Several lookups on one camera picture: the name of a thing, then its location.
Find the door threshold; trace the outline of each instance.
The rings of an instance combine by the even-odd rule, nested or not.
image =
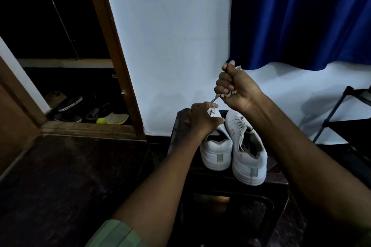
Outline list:
[[[42,135],[64,135],[74,137],[102,138],[114,140],[140,140],[132,125],[72,123],[48,121],[41,126]]]

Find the black shelf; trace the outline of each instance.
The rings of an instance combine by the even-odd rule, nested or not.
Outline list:
[[[325,121],[322,126],[332,129],[362,155],[371,158],[369,142],[371,138],[371,118],[335,122]]]

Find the wall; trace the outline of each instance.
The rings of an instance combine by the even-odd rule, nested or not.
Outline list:
[[[0,56],[6,62],[8,67],[12,70],[19,82],[23,85],[26,91],[30,94],[31,98],[36,102],[43,113],[50,110],[49,105],[44,100],[43,96],[37,90],[30,78],[27,76],[19,62],[16,60],[10,49],[7,47],[3,39],[0,37]]]
[[[231,0],[109,1],[145,133],[169,136],[177,111],[215,96],[229,54]],[[312,138],[347,85],[371,84],[371,67],[341,62],[316,72],[271,63],[248,74]],[[351,98],[334,120],[370,116],[370,107]],[[318,142],[344,141],[327,129]]]

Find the person's right hand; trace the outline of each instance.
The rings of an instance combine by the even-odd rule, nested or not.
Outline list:
[[[257,96],[263,93],[246,72],[235,68],[234,61],[224,64],[221,69],[224,72],[219,74],[214,91],[216,94],[228,94],[229,91],[237,90],[237,94],[221,98],[231,109],[243,114],[248,111]]]

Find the door frame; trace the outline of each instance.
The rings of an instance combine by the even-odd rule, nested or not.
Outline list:
[[[92,0],[95,12],[98,16],[100,27],[102,28],[104,39],[107,44],[112,64],[122,89],[122,94],[128,108],[130,118],[137,137],[144,139],[146,136],[143,131],[143,122],[139,112],[137,99],[134,94],[133,86],[130,80],[128,67],[126,65],[123,49],[118,37],[114,16],[112,14],[109,0]]]

